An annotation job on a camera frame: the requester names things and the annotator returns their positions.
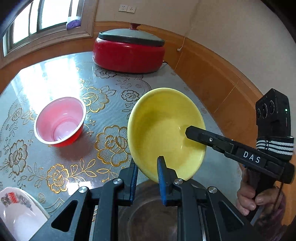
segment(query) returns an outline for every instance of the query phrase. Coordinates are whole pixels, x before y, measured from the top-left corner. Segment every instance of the metal bolt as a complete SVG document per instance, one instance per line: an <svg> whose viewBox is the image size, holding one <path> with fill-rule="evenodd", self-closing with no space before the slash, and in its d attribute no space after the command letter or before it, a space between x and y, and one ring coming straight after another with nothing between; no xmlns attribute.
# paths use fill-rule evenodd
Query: metal bolt
<svg viewBox="0 0 296 241"><path fill-rule="evenodd" d="M113 180L113 183L114 183L114 184L121 184L121 183L122 183L122 180L121 180L120 178L115 178L115 179Z"/></svg>
<svg viewBox="0 0 296 241"><path fill-rule="evenodd" d="M176 179L174 180L174 183L177 184L177 185L180 185L180 184L183 183L183 180L182 180L181 178L176 178Z"/></svg>
<svg viewBox="0 0 296 241"><path fill-rule="evenodd" d="M215 187L209 187L209 192L210 193L216 193L217 192L217 188L215 188Z"/></svg>
<svg viewBox="0 0 296 241"><path fill-rule="evenodd" d="M85 193L85 192L87 192L87 187L80 187L80 188L78 189L78 191L79 191L80 193Z"/></svg>

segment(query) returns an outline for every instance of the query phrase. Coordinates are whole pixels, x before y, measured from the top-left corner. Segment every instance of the wooden wall panel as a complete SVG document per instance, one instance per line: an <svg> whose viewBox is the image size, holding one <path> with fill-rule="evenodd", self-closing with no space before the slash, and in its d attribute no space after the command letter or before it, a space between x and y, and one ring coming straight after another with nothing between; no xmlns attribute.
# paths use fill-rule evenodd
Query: wooden wall panel
<svg viewBox="0 0 296 241"><path fill-rule="evenodd" d="M92 51L100 31L129 26L124 22L95 22L93 38L59 43L17 59L0 69L0 93L22 68L65 54ZM182 46L183 36L146 25L139 29L165 40L164 60L200 98L224 135L255 147L255 103L263 95L253 83L228 61L190 39L186 38L182 50L177 51ZM284 224L290 224L296 214L295 191L296 182L284 185L287 196Z"/></svg>

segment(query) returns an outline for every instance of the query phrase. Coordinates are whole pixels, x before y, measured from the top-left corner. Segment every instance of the electrical outlet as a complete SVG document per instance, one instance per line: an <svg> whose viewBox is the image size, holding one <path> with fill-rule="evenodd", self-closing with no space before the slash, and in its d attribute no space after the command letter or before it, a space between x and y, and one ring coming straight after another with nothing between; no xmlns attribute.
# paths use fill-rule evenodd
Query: electrical outlet
<svg viewBox="0 0 296 241"><path fill-rule="evenodd" d="M128 5L126 4L121 4L118 9L119 12L126 12L127 10L128 10Z"/></svg>
<svg viewBox="0 0 296 241"><path fill-rule="evenodd" d="M135 13L136 7L128 6L127 12Z"/></svg>

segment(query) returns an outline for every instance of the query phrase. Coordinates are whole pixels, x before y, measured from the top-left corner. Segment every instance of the hand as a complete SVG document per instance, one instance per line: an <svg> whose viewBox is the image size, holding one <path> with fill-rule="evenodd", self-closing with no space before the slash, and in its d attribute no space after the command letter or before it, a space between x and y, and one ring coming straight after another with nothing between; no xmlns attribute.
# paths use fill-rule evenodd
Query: hand
<svg viewBox="0 0 296 241"><path fill-rule="evenodd" d="M250 210L255 210L256 206L266 205L264 208L264 214L271 213L273 210L273 204L276 201L279 189L273 187L267 189L262 193L258 194L255 201L252 199L255 196L255 189L248 184L249 172L248 169L245 169L242 173L242 180L240 189L237 191L237 209L244 215L248 215ZM279 196L275 210L278 209L278 206L281 202L282 194Z"/></svg>

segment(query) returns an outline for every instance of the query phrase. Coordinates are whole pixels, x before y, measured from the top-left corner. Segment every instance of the table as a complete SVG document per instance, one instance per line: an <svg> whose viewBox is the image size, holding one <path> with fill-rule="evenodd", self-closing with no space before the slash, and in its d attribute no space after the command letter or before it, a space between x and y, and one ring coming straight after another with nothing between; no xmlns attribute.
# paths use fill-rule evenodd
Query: table
<svg viewBox="0 0 296 241"><path fill-rule="evenodd" d="M21 70L0 96L0 190L24 189L52 215L79 186L95 188L116 178L129 166L127 142L107 149L107 135L127 140L129 115L138 99L159 87L186 94L198 107L206 129L222 134L204 105L163 63L151 74L122 74L100 68L92 53L50 59ZM55 148L39 142L34 120L50 101L81 97L87 114L83 133L70 146ZM216 186L232 202L241 180L237 162L207 148L204 161L193 176L204 186ZM141 172L138 183L147 180Z"/></svg>

